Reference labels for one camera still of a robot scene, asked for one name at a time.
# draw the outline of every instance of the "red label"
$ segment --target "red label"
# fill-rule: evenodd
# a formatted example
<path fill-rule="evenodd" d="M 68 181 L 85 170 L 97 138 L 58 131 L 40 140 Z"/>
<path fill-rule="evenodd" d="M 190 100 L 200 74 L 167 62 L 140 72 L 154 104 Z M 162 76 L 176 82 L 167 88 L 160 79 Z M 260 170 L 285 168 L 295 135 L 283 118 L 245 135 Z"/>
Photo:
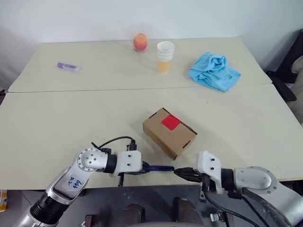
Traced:
<path fill-rule="evenodd" d="M 164 124 L 169 130 L 174 130 L 181 123 L 181 121 L 170 114 L 164 118 L 161 123 Z"/>

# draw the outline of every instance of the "wire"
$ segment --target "wire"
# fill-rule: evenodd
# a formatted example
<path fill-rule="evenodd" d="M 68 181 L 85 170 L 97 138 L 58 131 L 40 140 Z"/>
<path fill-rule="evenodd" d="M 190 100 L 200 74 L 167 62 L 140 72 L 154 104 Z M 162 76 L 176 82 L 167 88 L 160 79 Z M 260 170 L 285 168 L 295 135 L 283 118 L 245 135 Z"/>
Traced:
<path fill-rule="evenodd" d="M 97 148 L 97 149 L 101 149 L 102 147 L 104 147 L 105 145 L 111 143 L 111 142 L 114 142 L 116 140 L 121 140 L 121 139 L 130 139 L 130 140 L 134 140 L 132 137 L 130 136 L 120 136 L 120 137 L 117 137 L 117 138 L 114 138 L 112 140 L 109 140 L 107 142 L 105 142 L 104 144 L 102 144 L 101 146 L 97 146 L 94 142 L 92 142 L 91 144 L 94 146 L 94 148 Z"/>
<path fill-rule="evenodd" d="M 269 227 L 269 224 L 264 220 L 264 218 L 257 212 L 257 210 L 254 208 L 254 206 L 251 204 L 251 202 L 248 201 L 244 196 L 242 196 L 242 199 L 247 203 L 247 205 L 251 208 L 251 210 L 257 215 L 257 217 L 263 222 L 263 224 L 266 227 Z"/>
<path fill-rule="evenodd" d="M 224 208 L 224 207 L 220 206 L 218 203 L 216 203 L 215 201 L 213 201 L 213 200 L 210 198 L 210 196 L 208 195 L 208 192 L 204 192 L 204 195 L 205 195 L 205 198 L 207 199 L 207 201 L 208 201 L 210 204 L 212 204 L 214 207 L 216 207 L 216 208 L 218 208 L 218 209 L 220 209 L 220 210 L 222 210 L 222 211 L 224 211 L 224 212 L 226 212 L 226 213 L 230 213 L 230 214 L 232 214 L 232 215 L 234 215 L 234 216 L 236 216 L 236 217 L 239 217 L 239 218 L 241 218 L 241 219 L 243 219 L 243 220 L 249 222 L 250 224 L 252 224 L 252 225 L 254 225 L 254 226 L 256 226 L 256 227 L 260 227 L 260 226 L 257 225 L 254 221 L 248 219 L 247 217 L 245 217 L 245 216 L 243 216 L 243 215 L 241 215 L 241 214 L 239 214 L 239 213 L 236 213 L 236 212 L 234 212 L 234 211 L 232 211 L 232 210 L 229 210 L 229 209 L 227 209 L 227 208 Z"/>

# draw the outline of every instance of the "white table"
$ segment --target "white table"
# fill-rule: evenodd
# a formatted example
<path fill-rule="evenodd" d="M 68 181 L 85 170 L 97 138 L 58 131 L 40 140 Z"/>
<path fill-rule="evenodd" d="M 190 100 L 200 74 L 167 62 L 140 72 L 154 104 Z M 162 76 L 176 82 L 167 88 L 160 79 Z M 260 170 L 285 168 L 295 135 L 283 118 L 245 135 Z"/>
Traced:
<path fill-rule="evenodd" d="M 176 161 L 142 130 L 161 107 L 198 133 Z M 196 166 L 196 153 L 209 150 L 226 168 L 262 166 L 280 180 L 303 179 L 303 129 L 271 84 L 226 93 L 206 87 L 8 93 L 0 125 L 0 185 L 6 189 L 44 189 L 91 141 L 123 135 L 136 139 L 150 164 Z M 111 144 L 119 151 L 125 146 Z M 125 177 L 126 186 L 186 183 L 173 173 Z M 94 173 L 88 187 L 117 184 Z"/>
<path fill-rule="evenodd" d="M 9 92 L 200 87 L 187 73 L 206 51 L 224 54 L 241 72 L 236 86 L 271 83 L 239 37 L 172 41 L 176 48 L 167 75 L 156 71 L 159 40 L 149 40 L 144 53 L 134 51 L 130 41 L 42 44 Z M 62 70 L 58 62 L 82 69 Z"/>

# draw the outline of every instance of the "blue towel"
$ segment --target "blue towel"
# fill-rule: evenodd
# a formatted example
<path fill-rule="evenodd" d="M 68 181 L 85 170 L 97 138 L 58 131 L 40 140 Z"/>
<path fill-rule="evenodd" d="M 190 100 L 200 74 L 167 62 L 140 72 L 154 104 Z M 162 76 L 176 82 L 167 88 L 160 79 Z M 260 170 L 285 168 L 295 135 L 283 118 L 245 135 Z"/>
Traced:
<path fill-rule="evenodd" d="M 189 70 L 194 82 L 220 91 L 228 91 L 237 83 L 240 73 L 228 67 L 224 55 L 206 52 Z"/>

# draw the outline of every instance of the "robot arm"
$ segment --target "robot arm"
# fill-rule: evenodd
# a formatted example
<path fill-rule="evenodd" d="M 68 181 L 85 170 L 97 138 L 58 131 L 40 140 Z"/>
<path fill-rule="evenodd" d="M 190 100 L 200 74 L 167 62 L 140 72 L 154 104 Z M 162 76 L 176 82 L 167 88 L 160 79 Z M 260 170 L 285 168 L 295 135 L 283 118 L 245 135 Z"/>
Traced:
<path fill-rule="evenodd" d="M 55 227 L 95 171 L 118 176 L 119 173 L 138 172 L 142 168 L 142 156 L 137 150 L 117 154 L 111 154 L 106 148 L 103 151 L 86 148 L 79 152 L 73 165 L 55 179 L 14 227 Z"/>
<path fill-rule="evenodd" d="M 225 189 L 261 203 L 279 226 L 295 226 L 303 219 L 303 198 L 278 182 L 264 168 L 250 166 L 224 169 L 221 168 L 219 158 L 205 151 L 199 153 L 197 169 L 180 168 L 175 170 L 175 174 L 201 183 L 202 202 L 206 202 L 205 193 L 209 190 L 205 185 L 214 183 L 218 194 L 222 194 Z"/>

